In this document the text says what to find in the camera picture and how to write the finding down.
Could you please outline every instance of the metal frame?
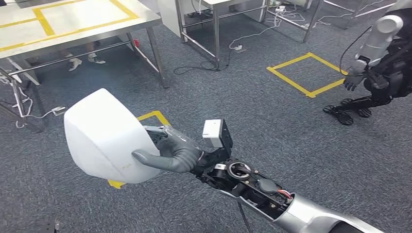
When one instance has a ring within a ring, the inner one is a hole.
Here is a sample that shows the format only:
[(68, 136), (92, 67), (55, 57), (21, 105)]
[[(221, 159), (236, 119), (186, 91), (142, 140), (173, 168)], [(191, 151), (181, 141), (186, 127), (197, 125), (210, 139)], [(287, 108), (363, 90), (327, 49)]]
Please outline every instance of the metal frame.
[(146, 28), (146, 31), (147, 31), (147, 35), (149, 37), (150, 45), (152, 47), (152, 51), (153, 51), (153, 54), (154, 54), (154, 59), (155, 59), (157, 65), (155, 65), (152, 61), (150, 61), (150, 59), (138, 47), (135, 46), (132, 35), (130, 33), (126, 33), (128, 41), (116, 43), (116, 44), (113, 44), (113, 45), (110, 45), (108, 47), (98, 49), (98, 50), (95, 50), (95, 51), (92, 51), (92, 52), (86, 52), (86, 53), (82, 53), (82, 54), (76, 55), (76, 56), (71, 56), (71, 57), (68, 57), (68, 58), (65, 58), (65, 59), (59, 59), (59, 60), (43, 63), (43, 64), (40, 64), (40, 65), (37, 65), (37, 66), (33, 66), (33, 67), (30, 67), (30, 68), (27, 68), (27, 69), (17, 70), (17, 71), (11, 72), (11, 73), (8, 73), (7, 71), (5, 71), (3, 68), (0, 67), (0, 74), (2, 74), (4, 77), (6, 77), (6, 79), (9, 80), (9, 82), (10, 82), (12, 88), (13, 88), (13, 93), (14, 93), (14, 96), (15, 96), (15, 99), (16, 99), (17, 108), (18, 108), (20, 116), (15, 114), (14, 112), (10, 111), (9, 109), (4, 107), (3, 105), (0, 106), (0, 111), (5, 112), (6, 114), (12, 116), (14, 119), (23, 122), (23, 124), (28, 126), (28, 128), (31, 129), (32, 131), (37, 132), (37, 133), (41, 132), (41, 130), (39, 128), (37, 128), (35, 125), (29, 123), (26, 120), (26, 116), (25, 116), (26, 113), (24, 111), (23, 104), (21, 103), (20, 93), (18, 91), (19, 83), (12, 76), (13, 75), (18, 75), (18, 74), (21, 74), (21, 73), (24, 73), (24, 72), (27, 72), (27, 71), (30, 71), (30, 70), (35, 70), (35, 69), (39, 69), (39, 68), (42, 68), (42, 67), (54, 65), (54, 64), (57, 64), (57, 63), (60, 63), (60, 62), (68, 61), (68, 60), (73, 59), (73, 58), (86, 56), (86, 55), (94, 53), (94, 52), (100, 52), (100, 51), (103, 51), (103, 50), (108, 50), (108, 49), (111, 49), (111, 48), (115, 48), (115, 47), (122, 46), (122, 45), (128, 45), (128, 44), (130, 44), (132, 46), (132, 49), (135, 52), (135, 54), (139, 54), (159, 74), (160, 84), (164, 88), (168, 88), (169, 84), (168, 84), (168, 80), (166, 79), (166, 74), (165, 74), (165, 71), (164, 71), (164, 68), (163, 68), (163, 63), (160, 59), (160, 54), (159, 54), (159, 50), (158, 50), (158, 47), (157, 47), (157, 42), (156, 42), (155, 34), (153, 32), (153, 28), (148, 27), (148, 28)]
[(341, 9), (343, 9), (343, 10), (346, 10), (346, 11), (349, 11), (349, 12), (352, 12), (352, 13), (353, 13), (353, 14), (350, 16), (350, 19), (348, 19), (348, 21), (347, 21), (347, 23), (346, 23), (346, 26), (345, 26), (345, 29), (348, 29), (348, 28), (352, 25), (353, 20), (355, 20), (355, 18), (357, 18), (357, 17), (361, 17), (361, 16), (364, 16), (364, 15), (370, 14), (370, 13), (372, 13), (372, 12), (380, 11), (380, 10), (382, 10), (382, 9), (385, 9), (385, 8), (388, 8), (388, 7), (391, 7), (391, 6), (395, 5), (395, 3), (392, 3), (392, 4), (388, 4), (388, 5), (386, 5), (386, 6), (382, 6), (382, 7), (379, 7), (379, 8), (376, 8), (376, 9), (373, 9), (373, 10), (370, 10), (370, 11), (367, 11), (367, 12), (364, 12), (364, 13), (359, 14), (359, 12), (360, 12), (361, 9), (362, 9), (363, 4), (365, 3), (365, 0), (361, 0), (361, 1), (360, 1), (359, 6), (356, 8), (356, 10), (349, 9), (349, 8), (346, 8), (346, 7), (343, 7), (343, 6), (340, 6), (340, 5), (336, 4), (336, 3), (333, 3), (333, 2), (330, 2), (330, 1), (327, 1), (327, 0), (325, 0), (324, 2), (325, 2), (326, 4), (329, 4), (329, 5), (332, 5), (332, 6), (335, 6), (335, 7), (338, 7), (338, 8), (341, 8)]
[(299, 24), (297, 24), (297, 23), (295, 23), (295, 22), (293, 22), (293, 21), (291, 21), (291, 20), (289, 20), (285, 17), (276, 15), (276, 13), (269, 11), (269, 9), (267, 9), (266, 12), (273, 15), (273, 16), (277, 16), (279, 19), (281, 19), (281, 20), (283, 20), (283, 21), (285, 21), (285, 22), (287, 22), (287, 23), (289, 23), (289, 24), (291, 24), (291, 25), (293, 25), (293, 26), (295, 26), (295, 27), (297, 27), (301, 30), (306, 31), (305, 37), (303, 38), (303, 42), (305, 43), (309, 39), (310, 31), (312, 30), (313, 26), (315, 26), (315, 23), (318, 21), (318, 15), (319, 15), (319, 12), (321, 11), (323, 3), (324, 3), (324, 0), (319, 0), (318, 5), (316, 6), (315, 13), (313, 14), (312, 19), (310, 20), (309, 27), (299, 25)]
[[(180, 0), (175, 0), (175, 5), (176, 5), (176, 12), (177, 12), (177, 19), (178, 19), (178, 24), (179, 24), (179, 31), (180, 31), (180, 37), (182, 42), (192, 42), (193, 44), (195, 44), (197, 47), (199, 47), (201, 50), (205, 51), (207, 54), (209, 54), (210, 56), (212, 56), (213, 58), (215, 58), (217, 61), (220, 60), (221, 55), (220, 55), (220, 37), (219, 37), (219, 19), (222, 18), (226, 18), (226, 17), (231, 17), (231, 16), (235, 16), (238, 14), (243, 14), (243, 13), (247, 13), (247, 12), (251, 12), (251, 11), (257, 11), (257, 10), (262, 10), (264, 11), (263, 14), (263, 18), (261, 20), (261, 22), (263, 22), (265, 20), (265, 14), (271, 14), (271, 15), (275, 15), (275, 13), (269, 11), (269, 4), (268, 4), (269, 0), (264, 0), (263, 1), (263, 6), (257, 7), (257, 8), (253, 8), (253, 9), (249, 9), (249, 10), (245, 10), (245, 11), (240, 11), (240, 12), (234, 12), (234, 13), (229, 13), (226, 15), (222, 15), (219, 16), (219, 7), (221, 4), (213, 4), (210, 5), (209, 7), (212, 8), (213, 10), (213, 19), (207, 19), (207, 20), (202, 20), (200, 22), (196, 22), (196, 23), (191, 23), (191, 24), (183, 24), (183, 15), (182, 15), (182, 11), (181, 11), (181, 6), (180, 6)], [(309, 38), (309, 34), (311, 29), (313, 28), (313, 26), (315, 25), (317, 19), (318, 19), (318, 15), (319, 12), (322, 8), (322, 4), (323, 4), (324, 0), (320, 0), (317, 7), (316, 7), (316, 11), (313, 14), (313, 17), (310, 21), (310, 25), (309, 27), (304, 27), (301, 26), (287, 18), (284, 18), (282, 16), (277, 16), (278, 18), (282, 19), (283, 21), (301, 29), (306, 31), (305, 33), (305, 37), (303, 39), (303, 42), (306, 42)], [(214, 41), (215, 41), (215, 48), (214, 48), (214, 53), (209, 51), (208, 49), (206, 49), (202, 44), (200, 44), (198, 41), (196, 41), (195, 39), (191, 38), (187, 33), (186, 33), (186, 28), (188, 27), (192, 27), (192, 26), (196, 26), (199, 24), (203, 24), (203, 23), (207, 23), (207, 22), (212, 22), (213, 21), (213, 29), (214, 29)]]

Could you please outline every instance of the silver arm casing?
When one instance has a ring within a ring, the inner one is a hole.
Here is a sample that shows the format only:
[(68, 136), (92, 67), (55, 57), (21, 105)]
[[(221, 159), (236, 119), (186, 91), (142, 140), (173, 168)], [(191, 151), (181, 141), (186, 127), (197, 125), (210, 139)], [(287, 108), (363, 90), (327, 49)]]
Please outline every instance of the silver arm casing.
[[(360, 48), (355, 56), (355, 61), (352, 63), (350, 75), (362, 73), (366, 66), (374, 67), (385, 55), (386, 49), (403, 27), (403, 20), (399, 16), (388, 15), (378, 19), (366, 39), (366, 42)], [(359, 59), (365, 57), (369, 62)]]
[(364, 233), (383, 233), (362, 220), (329, 210), (298, 194), (294, 194), (290, 206), (273, 223), (289, 233), (328, 233), (341, 221)]

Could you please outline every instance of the white table top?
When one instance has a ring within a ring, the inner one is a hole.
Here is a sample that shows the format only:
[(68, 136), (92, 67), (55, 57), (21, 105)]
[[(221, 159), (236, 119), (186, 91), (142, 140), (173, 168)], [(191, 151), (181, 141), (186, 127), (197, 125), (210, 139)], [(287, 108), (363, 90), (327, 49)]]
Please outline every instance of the white table top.
[(160, 16), (137, 0), (11, 4), (0, 7), (0, 58), (30, 57), (160, 23)]

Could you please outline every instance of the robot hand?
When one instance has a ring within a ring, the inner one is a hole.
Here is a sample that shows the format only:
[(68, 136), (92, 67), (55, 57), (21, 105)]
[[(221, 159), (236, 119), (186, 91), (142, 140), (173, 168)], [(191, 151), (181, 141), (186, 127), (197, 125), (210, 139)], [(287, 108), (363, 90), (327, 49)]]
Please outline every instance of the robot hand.
[(204, 154), (193, 140), (171, 126), (145, 128), (160, 151), (160, 156), (144, 150), (132, 152), (132, 155), (146, 166), (178, 173), (190, 172)]
[(343, 84), (348, 91), (354, 91), (362, 80), (363, 76), (347, 76), (345, 77)]

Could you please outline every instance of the sneaker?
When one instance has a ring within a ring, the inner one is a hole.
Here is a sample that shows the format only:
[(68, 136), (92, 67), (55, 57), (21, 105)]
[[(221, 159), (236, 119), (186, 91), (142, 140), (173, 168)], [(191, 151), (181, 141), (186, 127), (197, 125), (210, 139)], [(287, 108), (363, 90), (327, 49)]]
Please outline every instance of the sneaker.
[(105, 61), (105, 60), (100, 59), (98, 56), (95, 56), (95, 57), (89, 57), (89, 61), (90, 61), (90, 62), (97, 63), (97, 64), (104, 64), (104, 63), (106, 63), (106, 61)]
[(73, 58), (69, 60), (69, 71), (74, 71), (79, 65), (82, 64), (82, 60), (79, 58)]

